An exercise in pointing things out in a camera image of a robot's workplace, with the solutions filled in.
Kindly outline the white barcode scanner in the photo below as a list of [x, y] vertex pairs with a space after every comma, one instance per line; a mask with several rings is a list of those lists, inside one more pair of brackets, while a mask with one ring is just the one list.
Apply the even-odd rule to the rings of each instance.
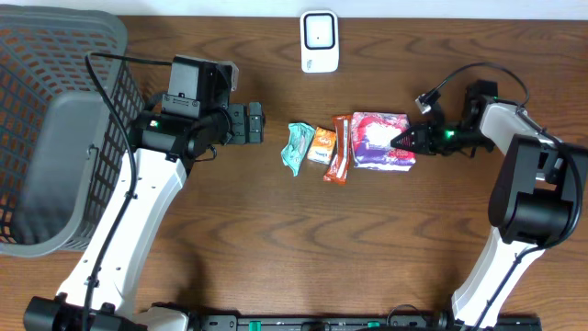
[[306, 74], [326, 74], [338, 69], [338, 16], [333, 11], [310, 10], [300, 16], [300, 58]]

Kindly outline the teal snack packet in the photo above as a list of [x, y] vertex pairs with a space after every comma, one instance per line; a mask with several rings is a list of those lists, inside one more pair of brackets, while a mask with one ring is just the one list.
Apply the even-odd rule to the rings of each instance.
[[299, 174], [300, 166], [314, 137], [315, 130], [311, 125], [297, 122], [288, 125], [289, 137], [287, 145], [280, 155], [282, 162], [292, 171], [294, 177]]

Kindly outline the pink purple floral pad pack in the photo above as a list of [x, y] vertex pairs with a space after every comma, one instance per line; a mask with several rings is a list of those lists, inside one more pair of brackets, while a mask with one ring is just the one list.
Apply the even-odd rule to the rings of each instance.
[[409, 171], [416, 163], [415, 153], [390, 144], [410, 128], [406, 114], [354, 112], [351, 126], [355, 168]]

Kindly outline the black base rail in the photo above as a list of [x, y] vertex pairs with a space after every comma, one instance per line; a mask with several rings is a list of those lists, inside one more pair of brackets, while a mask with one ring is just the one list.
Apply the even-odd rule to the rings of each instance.
[[188, 330], [197, 331], [353, 331], [353, 330], [469, 330], [467, 326], [432, 321], [417, 314], [392, 317], [239, 317], [236, 315], [201, 315]]

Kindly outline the orange snack bar wrapper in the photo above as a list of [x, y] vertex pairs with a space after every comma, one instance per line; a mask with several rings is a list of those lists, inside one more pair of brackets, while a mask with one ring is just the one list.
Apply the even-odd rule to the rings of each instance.
[[351, 158], [351, 115], [337, 115], [333, 117], [336, 134], [335, 155], [323, 176], [325, 182], [345, 185]]

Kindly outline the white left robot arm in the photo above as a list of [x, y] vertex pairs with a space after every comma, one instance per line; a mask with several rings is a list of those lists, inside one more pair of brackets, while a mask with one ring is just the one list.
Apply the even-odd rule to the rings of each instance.
[[171, 303], [134, 311], [139, 279], [162, 219], [192, 165], [217, 144], [261, 143], [260, 103], [231, 104], [194, 118], [143, 111], [132, 123], [123, 162], [92, 240], [52, 299], [35, 296], [27, 330], [197, 330], [198, 319]]

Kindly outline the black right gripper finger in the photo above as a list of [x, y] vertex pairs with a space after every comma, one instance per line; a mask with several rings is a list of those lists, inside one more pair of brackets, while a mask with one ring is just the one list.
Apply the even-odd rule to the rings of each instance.
[[412, 136], [396, 137], [390, 141], [390, 146], [415, 154], [428, 154], [429, 150], [425, 143], [418, 143]]
[[426, 143], [428, 141], [428, 133], [427, 124], [414, 125], [397, 135], [391, 140], [391, 143]]

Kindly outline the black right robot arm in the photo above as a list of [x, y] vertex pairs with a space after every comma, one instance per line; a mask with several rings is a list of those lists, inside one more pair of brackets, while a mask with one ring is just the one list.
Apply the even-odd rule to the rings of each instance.
[[447, 123], [437, 88], [415, 103], [429, 121], [392, 139], [392, 147], [449, 156], [498, 149], [504, 156], [488, 206], [491, 232], [473, 270], [451, 296], [446, 329], [487, 330], [525, 271], [566, 241], [582, 213], [587, 150], [549, 134], [520, 102], [498, 96], [496, 83], [466, 88], [462, 118]]

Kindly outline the small orange tissue pack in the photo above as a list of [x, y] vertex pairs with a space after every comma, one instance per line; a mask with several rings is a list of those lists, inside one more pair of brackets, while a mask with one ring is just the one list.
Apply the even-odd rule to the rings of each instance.
[[324, 165], [331, 162], [334, 147], [336, 146], [336, 133], [317, 127], [307, 152], [307, 159]]

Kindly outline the grey plastic shopping basket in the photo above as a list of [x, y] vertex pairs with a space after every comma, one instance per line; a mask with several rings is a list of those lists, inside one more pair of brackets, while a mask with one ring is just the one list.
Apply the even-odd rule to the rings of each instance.
[[143, 109], [115, 16], [1, 8], [1, 251], [88, 246], [125, 153], [113, 122]]

